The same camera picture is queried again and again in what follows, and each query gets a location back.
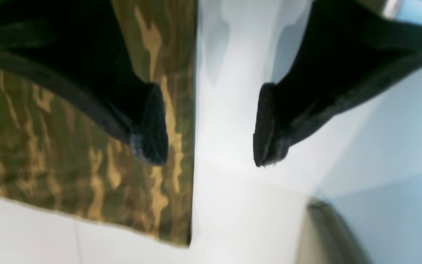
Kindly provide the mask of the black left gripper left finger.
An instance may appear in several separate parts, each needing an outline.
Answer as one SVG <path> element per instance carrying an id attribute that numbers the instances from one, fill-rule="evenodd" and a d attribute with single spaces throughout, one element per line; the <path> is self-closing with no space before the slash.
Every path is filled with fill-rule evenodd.
<path id="1" fill-rule="evenodd" d="M 161 88 L 134 73 L 110 0 L 0 0 L 0 68 L 63 97 L 142 162 L 166 163 Z"/>

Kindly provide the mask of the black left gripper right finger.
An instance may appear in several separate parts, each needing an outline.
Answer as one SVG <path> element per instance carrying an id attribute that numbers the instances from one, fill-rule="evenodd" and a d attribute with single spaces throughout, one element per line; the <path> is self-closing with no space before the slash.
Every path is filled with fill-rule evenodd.
<path id="1" fill-rule="evenodd" d="M 422 68 L 422 0 L 315 0 L 295 60 L 259 93 L 257 167 Z"/>

